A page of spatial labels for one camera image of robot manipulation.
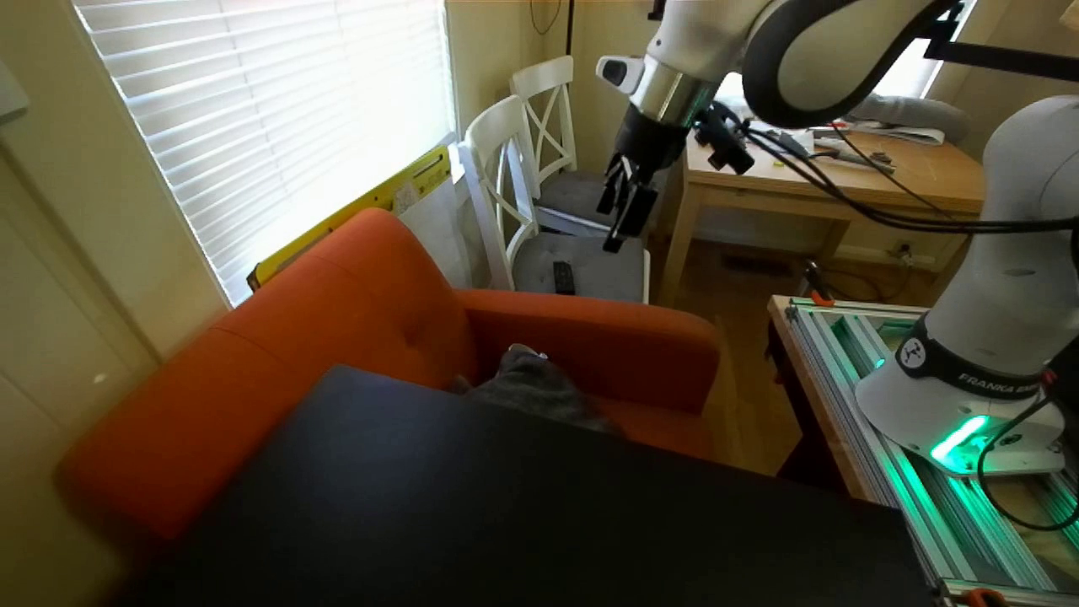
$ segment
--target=window blinds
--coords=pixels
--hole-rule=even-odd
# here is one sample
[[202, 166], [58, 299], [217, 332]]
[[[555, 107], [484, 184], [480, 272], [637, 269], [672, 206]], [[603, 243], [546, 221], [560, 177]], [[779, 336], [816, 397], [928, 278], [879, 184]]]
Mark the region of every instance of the window blinds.
[[441, 0], [75, 0], [226, 298], [451, 131]]

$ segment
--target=couch armrest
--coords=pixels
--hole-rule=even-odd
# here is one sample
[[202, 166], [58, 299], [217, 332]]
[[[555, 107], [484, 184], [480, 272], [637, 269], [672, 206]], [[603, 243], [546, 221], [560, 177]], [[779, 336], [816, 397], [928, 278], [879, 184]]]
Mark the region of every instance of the couch armrest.
[[508, 345], [546, 352], [586, 394], [700, 412], [714, 368], [714, 326], [700, 317], [595, 298], [463, 292], [483, 368]]

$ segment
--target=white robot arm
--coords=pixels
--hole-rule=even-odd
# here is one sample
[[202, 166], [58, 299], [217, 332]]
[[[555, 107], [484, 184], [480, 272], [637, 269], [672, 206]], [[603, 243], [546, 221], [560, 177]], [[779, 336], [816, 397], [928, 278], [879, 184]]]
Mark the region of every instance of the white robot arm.
[[[644, 62], [603, 59], [598, 67], [630, 99], [603, 197], [616, 213], [615, 239], [644, 227], [650, 177], [681, 157], [727, 70], [742, 70], [745, 100], [763, 122], [819, 124], [859, 104], [952, 6], [666, 0]], [[974, 472], [986, 435], [1040, 397], [1052, 354], [1079, 336], [1079, 99], [1047, 99], [1007, 120], [986, 149], [986, 168], [986, 223], [1068, 221], [1067, 230], [974, 238], [918, 335], [856, 389], [884, 435], [961, 476]], [[1058, 468], [1058, 430], [1058, 412], [1043, 408], [992, 452], [989, 472]]]

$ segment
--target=orange couch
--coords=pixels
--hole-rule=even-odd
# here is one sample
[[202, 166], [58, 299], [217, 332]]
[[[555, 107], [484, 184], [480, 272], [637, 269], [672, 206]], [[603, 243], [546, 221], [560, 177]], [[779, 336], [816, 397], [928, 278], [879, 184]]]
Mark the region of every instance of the orange couch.
[[362, 213], [191, 336], [86, 433], [61, 483], [179, 539], [333, 363], [428, 389], [483, 380], [507, 345], [546, 352], [628, 440], [708, 457], [719, 352], [706, 321], [615, 299], [451, 292], [390, 213]]

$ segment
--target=black tabletop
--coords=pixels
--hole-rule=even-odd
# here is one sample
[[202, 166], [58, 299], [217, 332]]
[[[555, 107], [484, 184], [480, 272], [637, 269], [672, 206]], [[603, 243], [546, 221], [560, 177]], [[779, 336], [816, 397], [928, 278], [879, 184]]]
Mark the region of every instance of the black tabletop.
[[932, 605], [892, 511], [330, 372], [129, 605]]

